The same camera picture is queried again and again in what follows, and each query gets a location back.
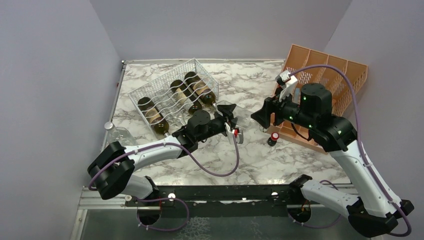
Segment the clear square glass bottle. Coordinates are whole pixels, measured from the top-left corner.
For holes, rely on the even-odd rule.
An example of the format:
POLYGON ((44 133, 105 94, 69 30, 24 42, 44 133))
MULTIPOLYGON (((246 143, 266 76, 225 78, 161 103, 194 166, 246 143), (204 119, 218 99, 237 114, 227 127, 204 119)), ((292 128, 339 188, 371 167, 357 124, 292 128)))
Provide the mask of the clear square glass bottle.
MULTIPOLYGON (((216 103, 215 109, 217 111, 217 105, 229 105, 229 104, 232 104, 232 103, 226 100, 221 100, 218 103, 216 103)), ((252 114, 251 111, 249 111, 246 108, 240 107, 236 104, 236 108, 233 111, 233 115, 234 115, 233 122, 235 123, 235 127, 243 129, 243 130, 259 129, 260 125, 251 118, 251 114, 252 114)))

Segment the silver-neck green wine bottle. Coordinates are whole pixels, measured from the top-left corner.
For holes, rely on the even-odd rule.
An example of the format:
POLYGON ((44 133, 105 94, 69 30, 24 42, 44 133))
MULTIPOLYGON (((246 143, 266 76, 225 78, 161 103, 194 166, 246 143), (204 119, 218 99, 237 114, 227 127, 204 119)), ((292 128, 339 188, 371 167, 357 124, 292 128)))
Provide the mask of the silver-neck green wine bottle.
POLYGON ((194 92, 205 105, 216 107, 217 97, 212 89, 194 71, 189 71, 184 75, 184 82, 194 92))

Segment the dark-neck green wine bottle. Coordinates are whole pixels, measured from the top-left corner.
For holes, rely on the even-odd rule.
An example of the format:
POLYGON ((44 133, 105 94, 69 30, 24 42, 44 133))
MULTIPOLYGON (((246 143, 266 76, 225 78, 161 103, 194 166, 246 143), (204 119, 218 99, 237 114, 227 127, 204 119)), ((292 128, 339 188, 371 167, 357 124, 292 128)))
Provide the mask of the dark-neck green wine bottle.
POLYGON ((174 80, 170 84, 170 90, 171 97, 189 114, 193 115, 196 111, 202 110, 203 107, 197 97, 193 95, 182 80, 174 80))

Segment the clear textured glass bottle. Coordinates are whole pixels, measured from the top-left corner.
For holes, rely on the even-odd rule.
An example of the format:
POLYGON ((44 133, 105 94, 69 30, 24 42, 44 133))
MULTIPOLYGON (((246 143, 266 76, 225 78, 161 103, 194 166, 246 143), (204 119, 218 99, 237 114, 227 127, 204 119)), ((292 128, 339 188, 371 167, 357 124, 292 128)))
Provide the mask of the clear textured glass bottle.
POLYGON ((159 90, 155 92, 157 108, 163 117, 169 121, 172 126, 179 129, 186 124, 184 114, 180 109, 180 105, 171 97, 171 90, 159 90))

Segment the clear jar silver lid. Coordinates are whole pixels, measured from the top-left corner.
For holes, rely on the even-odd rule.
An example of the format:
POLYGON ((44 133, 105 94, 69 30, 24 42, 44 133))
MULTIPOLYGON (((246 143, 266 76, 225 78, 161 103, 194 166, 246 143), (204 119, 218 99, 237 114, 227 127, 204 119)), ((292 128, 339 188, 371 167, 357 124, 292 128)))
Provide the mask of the clear jar silver lid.
POLYGON ((119 142, 122 146, 137 146, 137 140, 122 126, 115 126, 111 121, 104 124, 106 130, 106 141, 108 144, 119 142))

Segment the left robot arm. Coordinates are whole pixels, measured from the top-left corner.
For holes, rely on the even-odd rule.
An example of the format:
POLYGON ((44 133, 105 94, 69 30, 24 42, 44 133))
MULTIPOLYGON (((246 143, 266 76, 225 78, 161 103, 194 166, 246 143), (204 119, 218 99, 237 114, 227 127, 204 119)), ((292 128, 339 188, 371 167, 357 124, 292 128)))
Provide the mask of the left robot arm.
POLYGON ((200 142, 219 134, 228 137, 234 145, 242 142, 242 132, 233 114, 236 104, 218 104, 216 108, 214 118, 209 112, 198 110, 186 125, 155 142, 134 146, 123 146, 118 141, 110 143, 87 169, 91 177, 88 189, 98 191, 103 200, 123 194, 152 205, 159 190, 149 176, 136 176, 135 171, 164 160, 191 157, 200 142))

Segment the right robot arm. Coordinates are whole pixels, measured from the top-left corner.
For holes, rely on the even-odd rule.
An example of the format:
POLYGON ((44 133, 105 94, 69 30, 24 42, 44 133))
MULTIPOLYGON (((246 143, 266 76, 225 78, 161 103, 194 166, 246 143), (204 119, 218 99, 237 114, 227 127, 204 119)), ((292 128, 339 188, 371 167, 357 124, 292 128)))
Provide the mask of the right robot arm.
POLYGON ((359 148, 357 131, 344 117, 332 114, 332 93, 322 84, 308 83, 300 91, 300 102, 278 96, 264 100, 251 118, 262 127, 289 121, 308 129, 308 136, 329 153, 350 179, 357 195, 338 191, 301 175, 289 185, 289 199, 296 203, 310 200, 347 218, 362 236, 392 235, 398 219, 414 210, 413 204, 400 199, 378 174, 359 148))

